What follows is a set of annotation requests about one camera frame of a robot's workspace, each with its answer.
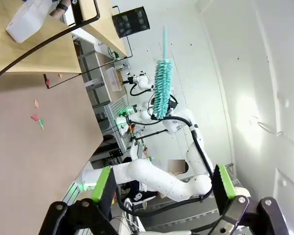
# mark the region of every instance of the black mesh cup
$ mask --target black mesh cup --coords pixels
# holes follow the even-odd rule
[[[138,7],[112,16],[119,38],[150,29],[144,7]]]

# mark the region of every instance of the white wall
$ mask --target white wall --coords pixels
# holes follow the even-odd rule
[[[179,102],[177,110],[188,108],[193,111],[205,139],[205,150],[214,164],[231,163],[231,133],[228,132],[231,129],[226,121],[227,109],[223,106],[223,87],[219,86],[195,1],[113,0],[112,3],[121,11],[143,5],[147,12],[150,30],[129,36],[134,54],[129,59],[132,74],[143,70],[154,75],[156,61],[162,58],[162,27],[167,26],[168,56],[174,63],[173,92]],[[144,94],[139,99],[147,101],[150,96],[150,93]],[[137,100],[129,97],[129,103],[133,105]],[[143,134],[163,128],[162,124],[151,126]],[[188,128],[173,136],[162,133],[146,139],[151,155],[159,159],[164,170],[167,170],[168,159],[184,159],[192,142]],[[190,171],[181,177],[192,174]]]
[[[294,232],[294,0],[196,6],[224,84],[238,179],[255,198],[274,196]]]

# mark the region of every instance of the cleaning brush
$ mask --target cleaning brush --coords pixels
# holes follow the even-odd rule
[[[168,111],[172,68],[172,62],[167,59],[167,28],[163,27],[163,60],[158,60],[155,75],[153,115],[156,119],[162,119]]]

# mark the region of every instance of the screw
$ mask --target screw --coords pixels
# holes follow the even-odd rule
[[[84,207],[88,207],[88,206],[89,206],[89,202],[83,201],[83,202],[82,202],[82,206],[84,206]]]
[[[240,202],[240,203],[244,203],[244,202],[245,202],[245,198],[240,197],[240,198],[239,198],[239,202]]]
[[[271,205],[271,201],[270,201],[270,200],[266,200],[266,201],[265,201],[265,204],[266,204],[267,206],[270,206],[270,205]]]
[[[56,205],[55,208],[56,208],[57,210],[62,210],[63,206],[62,206],[62,205]]]

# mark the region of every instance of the green tape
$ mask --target green tape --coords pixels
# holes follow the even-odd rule
[[[111,167],[109,167],[109,166],[102,169],[102,172],[99,176],[99,179],[97,181],[97,184],[95,186],[95,189],[94,189],[94,192],[93,192],[93,195],[91,198],[94,202],[98,203],[101,200],[103,190],[104,190],[105,185],[107,183],[110,171],[111,171]]]
[[[233,187],[231,178],[227,173],[225,165],[220,165],[220,174],[223,182],[223,186],[226,192],[226,195],[229,199],[234,199],[236,197],[235,189]]]

